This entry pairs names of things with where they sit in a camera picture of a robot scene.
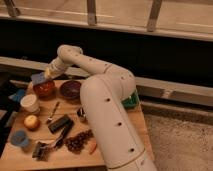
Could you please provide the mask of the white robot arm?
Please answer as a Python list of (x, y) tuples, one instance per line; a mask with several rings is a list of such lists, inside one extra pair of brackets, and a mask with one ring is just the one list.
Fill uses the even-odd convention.
[(90, 74), (80, 101), (108, 171), (157, 171), (122, 105), (136, 90), (132, 72), (86, 56), (77, 46), (61, 45), (45, 76), (55, 78), (71, 65)]

